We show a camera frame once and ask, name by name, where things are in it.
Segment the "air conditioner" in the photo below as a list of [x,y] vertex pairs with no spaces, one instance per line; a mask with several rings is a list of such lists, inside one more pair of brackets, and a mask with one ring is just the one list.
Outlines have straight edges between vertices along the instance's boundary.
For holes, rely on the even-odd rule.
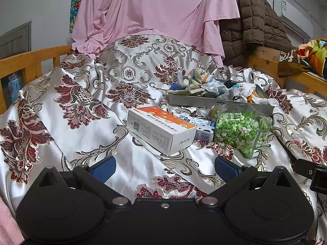
[[313,37],[313,26],[298,9],[285,0],[274,0],[274,10],[281,21],[302,38]]

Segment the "floral patterned bedspread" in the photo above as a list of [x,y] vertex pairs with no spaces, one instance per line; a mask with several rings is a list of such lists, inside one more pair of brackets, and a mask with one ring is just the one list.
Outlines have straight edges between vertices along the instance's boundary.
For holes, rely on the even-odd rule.
[[[194,141],[165,156],[126,128],[128,109],[134,107],[157,106],[170,113],[206,117],[209,109],[170,106],[166,95],[178,70],[187,74],[196,67],[218,78],[259,84],[278,100],[269,142],[251,159],[229,145],[206,141]],[[279,140],[297,158],[326,165],[327,102],[313,94],[280,89],[272,78],[251,68],[216,68],[212,57],[194,46],[159,35],[136,35],[116,40],[95,60],[73,52],[26,85],[0,119],[0,194],[13,213],[47,165],[67,171],[113,155],[116,171],[106,185],[133,202],[200,198],[214,191],[224,185],[214,168],[216,156],[223,155],[260,171],[287,167],[314,208],[310,240],[325,244],[327,198],[311,192],[310,180],[292,171]]]

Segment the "pink blanket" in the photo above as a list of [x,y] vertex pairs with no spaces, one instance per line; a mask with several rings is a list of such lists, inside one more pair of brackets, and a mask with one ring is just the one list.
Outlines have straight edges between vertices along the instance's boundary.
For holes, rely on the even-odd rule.
[[0,245],[18,245],[23,241],[24,238],[16,221],[0,198]]
[[236,0],[82,0],[73,49],[98,53],[126,35],[159,34],[212,54],[221,67],[224,50],[218,20],[239,17]]

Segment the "small white box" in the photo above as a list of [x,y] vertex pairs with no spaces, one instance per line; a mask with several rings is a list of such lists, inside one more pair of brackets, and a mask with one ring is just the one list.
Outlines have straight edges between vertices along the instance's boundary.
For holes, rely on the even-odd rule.
[[182,115],[179,113],[174,113],[178,118],[192,123],[197,126],[197,131],[195,133],[195,140],[209,141],[212,142],[214,139],[214,132],[216,123],[206,119],[191,117],[189,115]]
[[127,128],[164,155],[193,143],[196,126],[157,107],[129,109]]

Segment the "wooden bed frame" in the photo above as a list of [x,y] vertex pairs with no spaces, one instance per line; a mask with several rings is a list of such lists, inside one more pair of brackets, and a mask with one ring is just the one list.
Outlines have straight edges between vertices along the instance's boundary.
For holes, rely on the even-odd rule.
[[[0,60],[0,78],[22,70],[24,85],[42,76],[41,62],[53,59],[53,67],[60,64],[60,56],[70,54],[71,45],[29,51]],[[0,114],[7,110],[0,81]]]
[[[0,78],[10,75],[16,71],[22,70],[24,84],[28,84],[34,79],[42,76],[41,62],[53,59],[53,67],[60,64],[60,56],[70,54],[72,52],[71,45],[57,46],[47,49],[25,52],[0,60]],[[274,78],[283,88],[286,78],[279,78],[277,74],[277,64],[280,52],[274,49],[257,47],[253,55],[249,57],[248,67],[259,70]],[[301,73],[290,76],[307,87],[307,93],[318,92],[327,97],[327,82],[317,78],[309,73]],[[2,92],[0,81],[0,114],[7,110]]]

